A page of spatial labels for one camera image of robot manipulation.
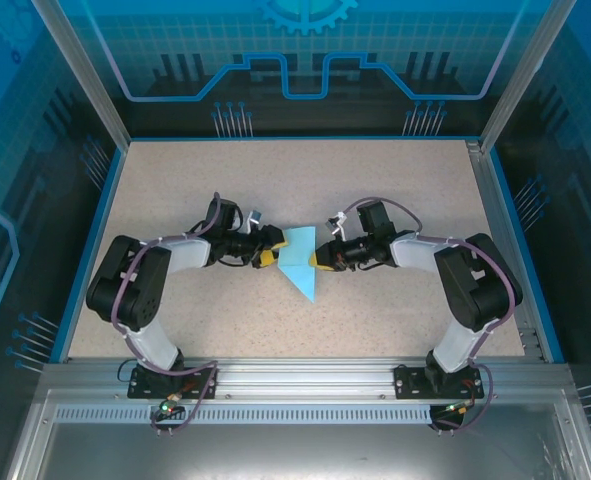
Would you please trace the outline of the blue table edge strip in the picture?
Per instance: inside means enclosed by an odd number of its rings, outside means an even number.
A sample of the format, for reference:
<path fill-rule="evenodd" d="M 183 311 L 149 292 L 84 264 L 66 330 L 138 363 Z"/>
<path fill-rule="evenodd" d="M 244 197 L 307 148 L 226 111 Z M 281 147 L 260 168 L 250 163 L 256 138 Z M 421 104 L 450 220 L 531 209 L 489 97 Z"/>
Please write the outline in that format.
<path fill-rule="evenodd" d="M 563 364 L 565 358 L 527 245 L 524 229 L 519 220 L 513 194 L 495 148 L 490 152 L 490 162 L 512 228 L 512 237 L 517 251 L 517 263 L 524 289 L 522 307 L 530 315 L 529 319 L 534 324 L 545 360 L 548 363 Z"/>
<path fill-rule="evenodd" d="M 111 161 L 80 257 L 80 263 L 57 330 L 54 345 L 50 352 L 49 363 L 51 364 L 64 363 L 68 358 L 68 351 L 82 305 L 84 304 L 86 289 L 90 282 L 126 156 L 127 151 L 117 149 Z"/>

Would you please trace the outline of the aluminium side rail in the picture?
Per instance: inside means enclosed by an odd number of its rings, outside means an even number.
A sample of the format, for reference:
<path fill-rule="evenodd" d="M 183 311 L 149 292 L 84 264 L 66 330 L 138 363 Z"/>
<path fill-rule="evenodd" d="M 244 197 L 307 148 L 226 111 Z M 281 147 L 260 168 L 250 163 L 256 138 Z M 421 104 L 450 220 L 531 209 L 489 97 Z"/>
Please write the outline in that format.
<path fill-rule="evenodd" d="M 466 141 L 466 148 L 489 225 L 490 236 L 523 293 L 522 302 L 515 308 L 511 319 L 497 327 L 489 338 L 511 331 L 517 335 L 522 361 L 547 362 L 546 346 L 541 339 L 539 310 L 496 170 L 492 160 L 482 153 L 476 141 Z"/>

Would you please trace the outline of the aluminium mounting rail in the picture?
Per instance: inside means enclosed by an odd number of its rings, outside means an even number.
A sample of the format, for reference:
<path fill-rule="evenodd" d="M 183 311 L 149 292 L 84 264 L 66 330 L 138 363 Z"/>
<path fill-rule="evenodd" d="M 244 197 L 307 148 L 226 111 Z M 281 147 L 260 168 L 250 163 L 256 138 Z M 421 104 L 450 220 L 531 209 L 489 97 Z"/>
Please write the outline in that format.
<path fill-rule="evenodd" d="M 480 362 L 492 374 L 501 399 L 525 391 L 558 392 L 573 384 L 564 364 L 531 362 L 521 357 L 486 357 Z M 120 361 L 74 359 L 50 364 L 42 372 L 38 391 L 73 399 L 121 396 L 126 385 L 117 379 Z M 384 400 L 394 396 L 393 370 L 421 366 L 418 357 L 402 358 L 228 358 L 219 361 L 218 401 Z"/>

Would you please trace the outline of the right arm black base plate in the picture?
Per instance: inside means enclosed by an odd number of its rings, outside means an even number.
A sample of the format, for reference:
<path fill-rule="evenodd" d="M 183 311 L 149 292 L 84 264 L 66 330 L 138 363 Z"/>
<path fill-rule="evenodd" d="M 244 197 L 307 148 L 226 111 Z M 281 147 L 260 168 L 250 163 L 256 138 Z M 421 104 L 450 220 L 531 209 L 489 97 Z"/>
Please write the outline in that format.
<path fill-rule="evenodd" d="M 428 367 L 399 365 L 393 370 L 398 400 L 483 399 L 484 387 L 478 369 L 465 367 L 455 373 L 441 374 Z"/>

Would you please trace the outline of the aluminium frame post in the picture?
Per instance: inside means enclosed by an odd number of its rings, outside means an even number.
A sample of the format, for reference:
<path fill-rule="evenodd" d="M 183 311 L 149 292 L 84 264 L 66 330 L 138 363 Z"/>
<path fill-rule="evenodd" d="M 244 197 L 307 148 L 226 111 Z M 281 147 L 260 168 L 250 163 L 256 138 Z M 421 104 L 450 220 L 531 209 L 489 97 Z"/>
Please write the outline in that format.
<path fill-rule="evenodd" d="M 576 2 L 577 0 L 551 0 L 506 89 L 500 96 L 497 105 L 482 131 L 480 136 L 480 153 L 483 156 L 490 155 L 490 151 L 508 124 L 535 74 L 541 68 L 546 55 Z"/>
<path fill-rule="evenodd" d="M 94 65 L 57 0 L 31 0 L 111 139 L 123 153 L 131 137 Z"/>

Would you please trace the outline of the light blue paper sheet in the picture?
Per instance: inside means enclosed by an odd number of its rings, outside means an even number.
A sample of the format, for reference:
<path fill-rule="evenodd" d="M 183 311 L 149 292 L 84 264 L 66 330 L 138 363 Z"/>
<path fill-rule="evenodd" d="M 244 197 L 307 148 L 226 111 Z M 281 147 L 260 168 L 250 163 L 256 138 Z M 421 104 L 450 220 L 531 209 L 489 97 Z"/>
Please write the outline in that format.
<path fill-rule="evenodd" d="M 316 269 L 310 265 L 315 253 L 316 227 L 284 231 L 287 245 L 279 249 L 278 269 L 311 303 L 315 302 Z"/>

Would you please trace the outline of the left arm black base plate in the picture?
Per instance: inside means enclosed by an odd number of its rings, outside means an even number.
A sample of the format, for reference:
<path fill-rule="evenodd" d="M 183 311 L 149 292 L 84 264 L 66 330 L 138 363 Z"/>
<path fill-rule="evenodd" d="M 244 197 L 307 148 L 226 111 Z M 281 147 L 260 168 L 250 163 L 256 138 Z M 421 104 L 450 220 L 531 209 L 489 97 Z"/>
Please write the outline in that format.
<path fill-rule="evenodd" d="M 183 376 L 162 375 L 141 366 L 135 367 L 128 381 L 129 399 L 166 399 L 180 393 L 182 399 L 197 400 L 203 389 L 204 398 L 213 399 L 216 393 L 217 372 L 207 383 L 212 368 Z"/>

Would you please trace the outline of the steel front tray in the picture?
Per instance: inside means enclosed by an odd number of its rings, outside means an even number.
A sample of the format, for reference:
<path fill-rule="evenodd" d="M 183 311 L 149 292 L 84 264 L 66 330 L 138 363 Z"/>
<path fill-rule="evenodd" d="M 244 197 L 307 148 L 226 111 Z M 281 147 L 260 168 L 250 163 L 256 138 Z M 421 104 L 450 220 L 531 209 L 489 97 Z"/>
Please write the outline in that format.
<path fill-rule="evenodd" d="M 591 480 L 591 434 L 562 394 L 493 405 L 474 426 L 58 424 L 29 411 L 4 480 Z"/>

